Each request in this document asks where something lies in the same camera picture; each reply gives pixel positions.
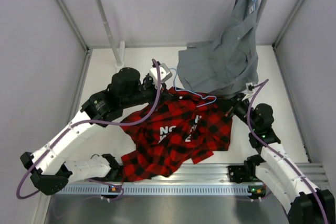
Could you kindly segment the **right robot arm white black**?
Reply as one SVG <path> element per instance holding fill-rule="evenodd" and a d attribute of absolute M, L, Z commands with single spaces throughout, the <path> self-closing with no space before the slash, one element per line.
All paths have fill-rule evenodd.
<path fill-rule="evenodd" d="M 230 165 L 231 182 L 263 182 L 280 202 L 289 223 L 335 223 L 335 198 L 320 189 L 291 160 L 275 134 L 273 109 L 252 108 L 243 94 L 219 101 L 226 119 L 237 116 L 249 127 L 249 142 L 257 151 L 243 165 Z"/>

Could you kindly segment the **light blue wire hanger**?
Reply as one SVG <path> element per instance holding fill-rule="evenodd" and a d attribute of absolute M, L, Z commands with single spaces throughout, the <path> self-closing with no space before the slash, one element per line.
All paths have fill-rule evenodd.
<path fill-rule="evenodd" d="M 176 69 L 176 68 L 169 68 L 169 70 L 173 70 L 173 71 L 175 72 L 175 75 L 174 75 L 174 77 L 173 77 L 173 88 L 174 88 L 174 90 L 175 90 L 176 92 L 179 92 L 179 93 L 181 93 L 181 92 L 186 92 L 186 93 L 188 93 L 188 94 L 192 94 L 192 95 L 194 95 L 194 96 L 196 96 L 196 97 L 199 97 L 202 101 L 205 101 L 205 100 L 207 100 L 207 99 L 212 99 L 211 101 L 208 101 L 208 102 L 205 102 L 205 103 L 202 103 L 202 104 L 197 105 L 197 106 L 196 106 L 197 108 L 201 108 L 201 107 L 204 107 L 204 106 L 207 106 L 207 105 L 210 105 L 210 104 L 213 104 L 213 103 L 216 102 L 217 97 L 214 96 L 214 95 L 203 96 L 203 95 L 201 95 L 200 93 L 196 93 L 196 92 L 193 92 L 193 91 L 191 91 L 191 90 L 186 90 L 186 89 L 180 89 L 180 88 L 178 88 L 178 87 L 176 86 L 177 69 Z"/>

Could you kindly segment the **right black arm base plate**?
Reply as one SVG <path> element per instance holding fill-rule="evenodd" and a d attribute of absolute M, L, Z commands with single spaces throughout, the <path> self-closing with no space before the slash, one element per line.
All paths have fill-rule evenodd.
<path fill-rule="evenodd" d="M 238 184 L 258 181 L 258 178 L 253 173 L 253 170 L 245 165 L 228 166 L 228 177 L 230 182 Z"/>

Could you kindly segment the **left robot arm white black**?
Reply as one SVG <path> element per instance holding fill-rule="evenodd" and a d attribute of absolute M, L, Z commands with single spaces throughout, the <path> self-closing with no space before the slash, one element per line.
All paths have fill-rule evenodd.
<path fill-rule="evenodd" d="M 68 125 L 42 148 L 25 152 L 20 160 L 27 169 L 34 187 L 47 196 L 54 195 L 68 184 L 94 179 L 100 183 L 117 179 L 120 166 L 110 154 L 82 161 L 70 161 L 69 156 L 92 135 L 108 125 L 134 126 L 143 123 L 156 109 L 165 82 L 172 73 L 165 64 L 150 69 L 143 81 L 134 68 L 122 68 L 112 76 L 105 90 L 93 94 Z M 149 112 L 129 123 L 118 123 L 123 110 L 148 103 Z"/>

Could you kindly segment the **red black plaid shirt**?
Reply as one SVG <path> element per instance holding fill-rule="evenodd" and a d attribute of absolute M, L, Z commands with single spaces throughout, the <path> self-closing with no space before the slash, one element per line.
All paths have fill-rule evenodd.
<path fill-rule="evenodd" d="M 227 151 L 230 146 L 232 119 L 215 104 L 201 108 L 202 101 L 174 88 L 163 92 L 151 116 L 138 121 L 151 109 L 151 105 L 127 116 L 122 129 L 134 142 L 135 150 L 121 157 L 123 181 L 135 182 L 154 176 L 169 177 L 188 159 L 197 164 L 215 151 Z"/>

